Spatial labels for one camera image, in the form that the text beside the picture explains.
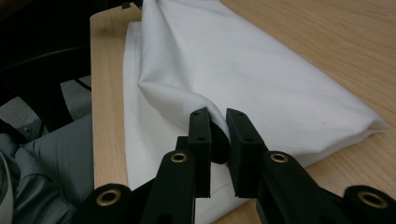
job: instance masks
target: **gray fabric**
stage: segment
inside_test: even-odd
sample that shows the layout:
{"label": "gray fabric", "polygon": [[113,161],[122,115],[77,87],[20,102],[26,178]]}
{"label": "gray fabric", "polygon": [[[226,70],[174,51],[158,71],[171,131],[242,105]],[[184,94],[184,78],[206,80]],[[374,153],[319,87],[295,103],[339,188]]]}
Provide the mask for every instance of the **gray fabric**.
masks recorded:
{"label": "gray fabric", "polygon": [[18,147],[0,134],[15,177],[13,223],[69,223],[93,190],[92,117]]}
{"label": "gray fabric", "polygon": [[8,170],[8,165],[3,153],[0,152],[0,161],[2,163],[2,168],[4,167],[6,176],[2,176],[5,180],[0,182],[0,189],[7,188],[6,195],[3,201],[0,201],[0,224],[11,224],[12,223],[12,210],[14,208],[13,202],[13,191],[11,187],[11,178]]}

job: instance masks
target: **folded white fabric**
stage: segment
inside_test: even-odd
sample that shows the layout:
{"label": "folded white fabric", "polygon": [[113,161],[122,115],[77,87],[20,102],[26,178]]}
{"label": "folded white fabric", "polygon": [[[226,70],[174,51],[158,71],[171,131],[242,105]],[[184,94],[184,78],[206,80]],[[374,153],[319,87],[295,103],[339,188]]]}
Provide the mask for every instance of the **folded white fabric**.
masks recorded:
{"label": "folded white fabric", "polygon": [[[128,27],[123,68],[129,185],[157,174],[163,155],[187,136],[190,113],[207,107],[228,134],[227,108],[245,112],[270,150],[302,166],[388,125],[299,55],[219,1],[145,0]],[[212,164],[211,198],[197,200],[208,223],[237,199],[228,170]]]}

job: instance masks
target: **chair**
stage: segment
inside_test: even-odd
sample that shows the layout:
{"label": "chair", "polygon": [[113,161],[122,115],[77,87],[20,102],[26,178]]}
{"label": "chair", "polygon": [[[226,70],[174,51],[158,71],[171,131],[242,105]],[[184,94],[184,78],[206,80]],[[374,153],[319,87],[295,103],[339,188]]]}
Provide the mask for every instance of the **chair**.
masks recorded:
{"label": "chair", "polygon": [[91,73],[90,16],[106,0],[35,0],[0,22],[0,105],[19,96],[52,132],[72,118],[60,83]]}

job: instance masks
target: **wooden table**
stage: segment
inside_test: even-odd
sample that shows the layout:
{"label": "wooden table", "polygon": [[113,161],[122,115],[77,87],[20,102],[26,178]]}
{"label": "wooden table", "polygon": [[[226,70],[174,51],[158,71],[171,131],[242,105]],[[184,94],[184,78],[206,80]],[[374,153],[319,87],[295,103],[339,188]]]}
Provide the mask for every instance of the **wooden table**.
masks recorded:
{"label": "wooden table", "polygon": [[[222,0],[222,3],[294,50],[373,108],[390,125],[306,170],[342,195],[369,185],[396,198],[396,1]],[[91,18],[92,115],[95,186],[127,185],[122,62],[132,6]],[[254,200],[217,223],[260,223]]]}

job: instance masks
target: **metal ring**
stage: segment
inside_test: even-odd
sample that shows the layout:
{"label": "metal ring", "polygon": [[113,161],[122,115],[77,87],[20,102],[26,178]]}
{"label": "metal ring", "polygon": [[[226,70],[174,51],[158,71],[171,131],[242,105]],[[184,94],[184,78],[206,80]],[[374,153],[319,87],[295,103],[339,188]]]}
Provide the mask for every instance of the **metal ring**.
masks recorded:
{"label": "metal ring", "polygon": [[172,162],[184,162],[187,160],[187,155],[184,153],[175,153],[171,156]]}
{"label": "metal ring", "polygon": [[358,197],[361,199],[362,202],[374,207],[374,208],[387,208],[388,203],[382,197],[378,196],[369,191],[359,191]]}
{"label": "metal ring", "polygon": [[271,160],[276,161],[276,162],[287,162],[289,160],[289,158],[283,154],[274,153],[274,154],[271,154]]}
{"label": "metal ring", "polygon": [[99,196],[96,198],[96,203],[100,206],[106,207],[116,203],[120,199],[120,197],[121,191],[119,189],[108,189],[99,194]]}

